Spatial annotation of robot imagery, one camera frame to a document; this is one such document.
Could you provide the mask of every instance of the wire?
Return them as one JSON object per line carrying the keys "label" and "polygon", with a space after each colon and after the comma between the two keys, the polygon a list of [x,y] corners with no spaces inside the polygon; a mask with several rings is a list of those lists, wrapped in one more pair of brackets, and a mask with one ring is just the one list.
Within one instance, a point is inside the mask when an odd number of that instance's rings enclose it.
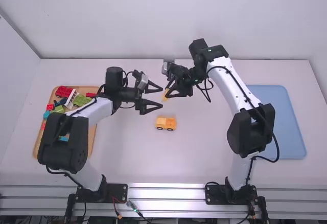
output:
{"label": "wire", "polygon": [[125,204],[126,202],[122,202],[122,201],[119,201],[116,197],[110,195],[112,197],[112,200],[116,200],[116,202],[120,203],[120,204]]}
{"label": "wire", "polygon": [[84,202],[84,214],[83,214],[83,219],[84,219],[84,217],[85,217],[85,215],[86,215],[86,202]]}
{"label": "wire", "polygon": [[64,176],[66,176],[66,177],[68,177],[69,179],[71,179],[71,180],[72,180],[72,181],[73,181],[73,182],[74,182],[78,187],[84,188],[84,187],[82,186],[82,184],[78,183],[74,178],[71,177],[70,174],[68,174],[68,173],[66,173],[66,172],[53,172],[53,171],[50,170],[50,168],[49,168],[48,165],[46,165],[45,168],[46,168],[46,170],[47,170],[48,173],[50,173],[50,174],[63,174]]}
{"label": "wire", "polygon": [[126,73],[125,71],[123,71],[123,72],[125,73],[125,79],[126,79],[125,87],[127,87],[128,86],[128,75],[133,73],[133,72],[128,72],[128,73]]}
{"label": "wire", "polygon": [[99,89],[98,89],[98,91],[97,91],[97,95],[98,95],[99,93],[101,93],[103,87],[104,87],[104,84],[102,84],[102,85],[99,87]]}
{"label": "wire", "polygon": [[128,106],[128,107],[123,107],[123,106],[120,106],[119,108],[122,108],[122,109],[130,109],[130,108],[133,108],[133,107],[135,107],[135,104],[134,104],[134,105],[132,105],[132,106]]}
{"label": "wire", "polygon": [[[208,82],[211,84],[211,87],[210,87],[210,88],[207,88],[207,87],[206,87],[206,81],[207,81],[207,80],[208,80]],[[209,80],[209,78],[206,78],[206,79],[204,80],[204,88],[201,88],[198,84],[196,85],[196,87],[201,91],[201,93],[204,95],[204,97],[206,98],[206,100],[207,100],[209,103],[211,103],[211,99],[210,99],[210,96],[209,96],[208,90],[214,88],[214,84],[213,84],[213,82],[211,82],[211,81]]]}

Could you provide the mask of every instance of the wooden board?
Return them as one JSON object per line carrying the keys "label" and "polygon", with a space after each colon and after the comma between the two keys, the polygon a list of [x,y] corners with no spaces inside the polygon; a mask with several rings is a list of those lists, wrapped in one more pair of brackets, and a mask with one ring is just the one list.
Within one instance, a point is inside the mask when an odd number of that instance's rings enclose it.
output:
{"label": "wooden board", "polygon": [[[81,95],[86,95],[86,93],[97,93],[98,88],[99,87],[94,87],[94,86],[67,86],[67,87],[71,87],[71,88],[75,88],[76,91],[81,94]],[[54,104],[54,100],[56,100],[57,102],[60,101],[61,99],[56,97],[55,92],[57,90],[58,87],[55,87],[52,90],[51,96],[49,98],[49,102],[48,104]],[[37,159],[37,154],[39,151],[39,147],[40,147],[40,143],[41,143],[41,138],[43,135],[43,129],[42,129],[42,124],[45,122],[45,119],[42,119],[41,122],[41,126],[40,126],[40,131],[39,134],[37,136],[35,145],[34,145],[34,149],[33,149],[33,157]],[[96,135],[96,129],[97,129],[97,125],[93,126],[92,128],[89,128],[88,130],[88,158],[91,156],[92,154],[92,150],[93,150],[93,144],[94,144],[94,137]]]}

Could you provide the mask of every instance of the white table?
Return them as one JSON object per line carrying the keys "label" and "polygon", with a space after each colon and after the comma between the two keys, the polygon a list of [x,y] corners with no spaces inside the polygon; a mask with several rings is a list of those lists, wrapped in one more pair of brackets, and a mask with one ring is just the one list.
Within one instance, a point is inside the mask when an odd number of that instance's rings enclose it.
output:
{"label": "white table", "polygon": [[[76,187],[69,179],[49,175],[32,157],[45,105],[58,85],[100,85],[109,66],[142,70],[164,87],[163,60],[42,60],[0,164],[0,214],[63,215]],[[191,67],[190,60],[176,60]],[[308,61],[233,60],[246,84],[283,85],[289,93],[307,148],[303,160],[258,161],[252,183],[267,199],[270,218],[327,219],[327,105]],[[226,131],[232,115],[216,87],[212,103],[194,89],[193,97],[171,99],[145,116],[120,109],[98,124],[90,162],[109,182],[128,183],[145,216],[243,218],[245,206],[207,206],[203,185],[223,183],[232,151]],[[144,95],[161,101],[161,94]],[[175,115],[177,130],[154,128],[158,115]],[[136,216],[119,205],[123,216]],[[115,216],[111,204],[88,204],[87,215]],[[84,205],[77,204],[77,215]]]}

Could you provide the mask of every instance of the black cable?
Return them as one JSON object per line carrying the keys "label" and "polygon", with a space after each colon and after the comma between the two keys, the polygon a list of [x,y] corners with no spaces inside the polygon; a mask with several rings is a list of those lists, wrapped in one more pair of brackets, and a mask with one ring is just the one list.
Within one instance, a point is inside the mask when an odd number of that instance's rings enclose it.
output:
{"label": "black cable", "polygon": [[102,85],[99,87],[99,89],[98,89],[98,91],[97,91],[97,95],[98,95],[99,93],[101,93],[103,87],[104,87],[104,84],[102,84]]}
{"label": "black cable", "polygon": [[84,214],[83,214],[83,219],[84,219],[84,217],[85,217],[85,215],[86,215],[86,202],[84,202]]}
{"label": "black cable", "polygon": [[50,170],[48,165],[46,165],[45,168],[46,168],[48,173],[50,173],[50,174],[63,174],[64,176],[71,179],[78,187],[84,188],[80,183],[78,183],[76,180],[74,180],[74,178],[72,178],[70,174],[65,173],[65,172],[53,172],[53,171]]}
{"label": "black cable", "polygon": [[[206,81],[208,80],[208,82],[211,84],[211,87],[210,88],[207,88],[206,87]],[[206,100],[211,103],[211,99],[210,99],[210,96],[209,96],[209,93],[208,93],[208,90],[210,89],[213,89],[214,88],[214,84],[209,80],[209,78],[206,78],[204,80],[204,88],[201,88],[198,84],[196,85],[196,87],[201,91],[201,93],[204,95],[204,97],[206,98]]]}
{"label": "black cable", "polygon": [[143,220],[145,220],[148,224],[149,223],[151,223],[151,221],[149,221],[149,220],[147,220],[143,215],[142,215],[142,213],[139,211],[138,213],[137,213]]}
{"label": "black cable", "polygon": [[128,106],[128,107],[123,107],[123,106],[120,106],[119,108],[122,108],[122,109],[130,109],[130,108],[133,108],[133,107],[135,107],[135,104],[134,104],[134,105],[132,105],[132,106]]}
{"label": "black cable", "polygon": [[125,71],[123,71],[123,72],[125,73],[125,79],[126,79],[125,87],[127,87],[128,86],[128,75],[133,73],[133,72],[128,72],[128,73],[126,73]]}

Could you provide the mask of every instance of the light blue mat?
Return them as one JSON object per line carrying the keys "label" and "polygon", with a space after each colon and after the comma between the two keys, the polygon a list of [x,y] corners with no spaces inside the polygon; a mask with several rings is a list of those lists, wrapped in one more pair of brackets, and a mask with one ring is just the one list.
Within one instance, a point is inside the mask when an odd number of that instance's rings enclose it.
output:
{"label": "light blue mat", "polygon": [[[286,88],[280,85],[248,85],[247,87],[263,104],[271,103],[275,108],[274,133],[281,152],[280,158],[303,159],[307,155],[307,150]],[[274,141],[259,155],[275,159]]]}

